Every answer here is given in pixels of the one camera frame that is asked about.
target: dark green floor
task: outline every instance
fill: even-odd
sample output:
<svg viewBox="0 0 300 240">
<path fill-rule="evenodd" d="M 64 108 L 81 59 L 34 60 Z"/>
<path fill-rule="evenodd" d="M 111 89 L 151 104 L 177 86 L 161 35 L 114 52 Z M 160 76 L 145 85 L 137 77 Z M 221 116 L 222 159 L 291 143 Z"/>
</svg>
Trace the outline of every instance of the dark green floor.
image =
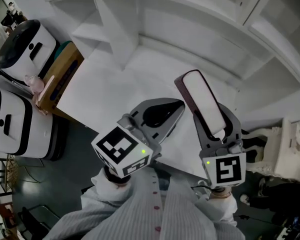
<svg viewBox="0 0 300 240">
<path fill-rule="evenodd" d="M 93 130 L 80 123 L 70 123 L 66 147 L 60 160 L 42 160 L 44 167 L 39 168 L 30 167 L 41 166 L 38 159 L 19 157 L 19 181 L 13 195 L 15 212 L 21 211 L 23 206 L 29 209 L 36 205 L 47 205 L 61 217 L 81 209 L 81 190 L 92 186 L 91 177 L 97 175 L 103 166 L 91 146 L 91 141 L 96 135 Z M 21 181 L 32 181 L 22 165 L 27 166 L 30 175 L 41 183 Z M 260 177 L 248 173 L 246 182 L 233 189 L 235 198 L 239 200 L 241 193 L 257 194 Z M 57 221 L 43 208 L 32 214 L 50 227 Z M 235 215 L 251 217 L 249 220 L 235 218 L 247 240 L 255 240 L 258 236 L 274 232 L 277 228 L 271 224 L 273 213 L 269 210 L 251 208 L 238 201 L 238 211 Z"/>
</svg>

